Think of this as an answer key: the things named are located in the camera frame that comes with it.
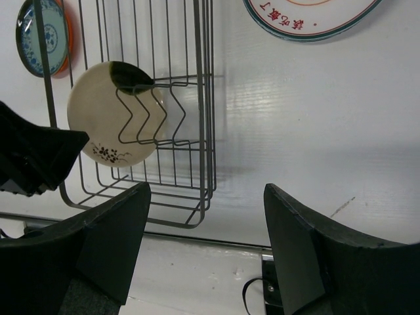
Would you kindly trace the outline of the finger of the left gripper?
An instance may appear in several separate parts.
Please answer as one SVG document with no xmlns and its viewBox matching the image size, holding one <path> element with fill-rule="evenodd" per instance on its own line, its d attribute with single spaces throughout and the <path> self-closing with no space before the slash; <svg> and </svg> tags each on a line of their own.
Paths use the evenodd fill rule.
<svg viewBox="0 0 420 315">
<path fill-rule="evenodd" d="M 54 191 L 89 141 L 83 131 L 35 125 L 1 103 L 1 191 L 31 197 Z"/>
</svg>

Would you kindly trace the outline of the green patterned plate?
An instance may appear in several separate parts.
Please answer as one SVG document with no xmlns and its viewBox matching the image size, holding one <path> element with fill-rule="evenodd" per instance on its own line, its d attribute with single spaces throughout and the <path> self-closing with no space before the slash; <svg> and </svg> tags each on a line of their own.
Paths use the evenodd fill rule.
<svg viewBox="0 0 420 315">
<path fill-rule="evenodd" d="M 44 38 L 49 59 L 50 74 L 64 71 L 68 65 L 68 53 L 72 49 L 70 19 L 63 12 L 61 1 L 42 1 Z M 35 8 L 32 1 L 24 1 L 16 20 L 16 48 L 24 67 L 32 75 L 43 77 L 43 63 Z"/>
</svg>

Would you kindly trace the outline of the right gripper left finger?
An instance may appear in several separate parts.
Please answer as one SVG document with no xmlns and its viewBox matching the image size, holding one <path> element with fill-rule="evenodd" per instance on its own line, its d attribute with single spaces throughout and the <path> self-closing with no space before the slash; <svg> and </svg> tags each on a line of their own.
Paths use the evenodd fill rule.
<svg viewBox="0 0 420 315">
<path fill-rule="evenodd" d="M 118 314 L 151 202 L 142 182 L 66 220 L 1 240 L 2 314 Z"/>
</svg>

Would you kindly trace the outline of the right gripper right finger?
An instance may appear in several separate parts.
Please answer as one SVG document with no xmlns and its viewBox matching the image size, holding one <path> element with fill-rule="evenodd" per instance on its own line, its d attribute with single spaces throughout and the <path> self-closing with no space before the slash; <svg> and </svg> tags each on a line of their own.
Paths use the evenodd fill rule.
<svg viewBox="0 0 420 315">
<path fill-rule="evenodd" d="M 274 184 L 266 225 L 286 314 L 418 314 L 419 244 L 349 228 Z"/>
</svg>

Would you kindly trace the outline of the white plate orange sunburst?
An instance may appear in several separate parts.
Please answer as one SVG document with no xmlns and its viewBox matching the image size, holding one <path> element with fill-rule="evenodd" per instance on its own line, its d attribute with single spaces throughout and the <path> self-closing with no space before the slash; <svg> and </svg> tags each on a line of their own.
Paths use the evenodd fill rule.
<svg viewBox="0 0 420 315">
<path fill-rule="evenodd" d="M 329 39 L 361 22 L 381 0 L 244 0 L 247 12 L 266 32 L 286 41 Z"/>
</svg>

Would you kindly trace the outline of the cream plate floral print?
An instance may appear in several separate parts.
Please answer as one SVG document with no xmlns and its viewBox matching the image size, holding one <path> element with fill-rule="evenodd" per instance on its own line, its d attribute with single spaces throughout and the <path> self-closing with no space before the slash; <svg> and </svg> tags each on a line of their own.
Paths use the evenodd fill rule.
<svg viewBox="0 0 420 315">
<path fill-rule="evenodd" d="M 101 62 L 72 87 L 71 130 L 89 136 L 83 152 L 108 167 L 130 167 L 148 158 L 165 138 L 163 95 L 143 70 L 121 61 Z"/>
</svg>

